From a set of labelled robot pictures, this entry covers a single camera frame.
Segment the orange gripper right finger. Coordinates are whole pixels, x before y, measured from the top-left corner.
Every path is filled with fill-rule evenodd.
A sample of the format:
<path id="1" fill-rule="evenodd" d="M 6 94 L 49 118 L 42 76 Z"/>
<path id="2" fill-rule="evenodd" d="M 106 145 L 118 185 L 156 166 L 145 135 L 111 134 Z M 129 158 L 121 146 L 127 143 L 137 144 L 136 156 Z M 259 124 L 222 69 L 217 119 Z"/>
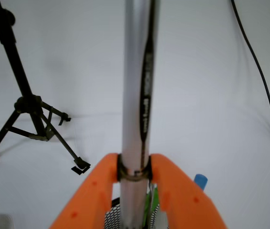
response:
<path id="1" fill-rule="evenodd" d="M 151 155 L 152 182 L 157 184 L 160 208 L 170 229 L 226 229 L 212 200 L 162 154 Z"/>

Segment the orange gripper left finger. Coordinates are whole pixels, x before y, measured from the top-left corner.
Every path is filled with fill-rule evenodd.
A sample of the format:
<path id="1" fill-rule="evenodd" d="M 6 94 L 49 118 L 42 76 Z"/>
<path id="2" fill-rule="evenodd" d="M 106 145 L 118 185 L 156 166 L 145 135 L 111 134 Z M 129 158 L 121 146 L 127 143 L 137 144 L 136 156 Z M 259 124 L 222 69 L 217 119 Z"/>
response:
<path id="1" fill-rule="evenodd" d="M 118 154 L 107 154 L 51 224 L 51 229 L 103 229 L 105 214 L 112 206 L 113 184 L 117 183 Z"/>

